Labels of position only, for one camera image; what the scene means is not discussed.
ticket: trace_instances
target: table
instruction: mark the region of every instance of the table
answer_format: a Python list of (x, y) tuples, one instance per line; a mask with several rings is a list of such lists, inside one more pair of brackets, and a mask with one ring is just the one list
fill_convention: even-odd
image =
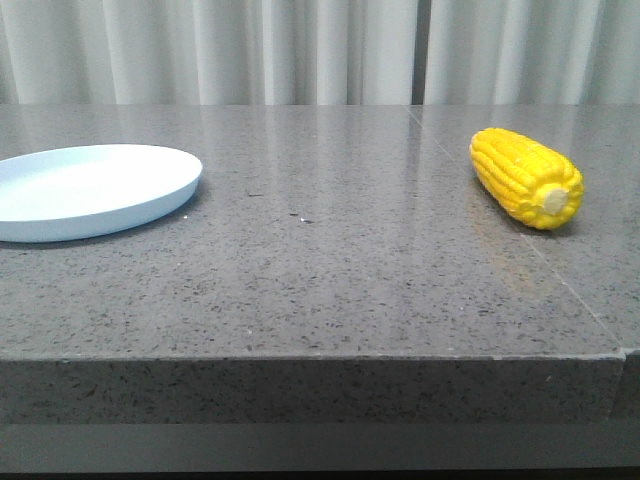
[[(483, 190), (488, 126), (574, 160), (569, 224)], [(0, 471), (640, 464), (640, 107), (0, 106), (2, 159), (109, 143), (202, 180), (0, 243)]]

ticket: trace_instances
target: white plate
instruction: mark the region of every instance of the white plate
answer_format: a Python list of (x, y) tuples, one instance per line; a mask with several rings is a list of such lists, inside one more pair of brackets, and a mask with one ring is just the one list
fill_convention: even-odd
[(194, 193), (202, 163), (152, 145), (93, 145), (0, 161), (0, 240), (53, 242), (142, 225)]

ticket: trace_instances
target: curtain fold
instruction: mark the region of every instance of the curtain fold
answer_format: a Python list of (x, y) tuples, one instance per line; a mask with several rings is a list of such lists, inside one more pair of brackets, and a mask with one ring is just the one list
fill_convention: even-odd
[(1, 103), (640, 103), (640, 0), (0, 0)]

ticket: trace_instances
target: yellow corn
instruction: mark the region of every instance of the yellow corn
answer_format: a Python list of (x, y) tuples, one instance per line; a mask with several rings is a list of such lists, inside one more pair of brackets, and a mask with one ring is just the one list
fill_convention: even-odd
[(549, 230), (582, 202), (582, 175), (567, 157), (503, 128), (476, 133), (469, 146), (480, 182), (513, 218)]

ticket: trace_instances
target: countertop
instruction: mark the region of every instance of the countertop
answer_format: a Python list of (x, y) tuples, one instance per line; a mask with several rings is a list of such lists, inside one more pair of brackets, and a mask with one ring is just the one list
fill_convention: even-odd
[[(585, 177), (553, 232), (475, 178), (477, 130)], [(124, 232), (0, 243), (0, 423), (640, 417), (640, 107), (0, 106), (0, 158), (141, 143), (195, 196)]]

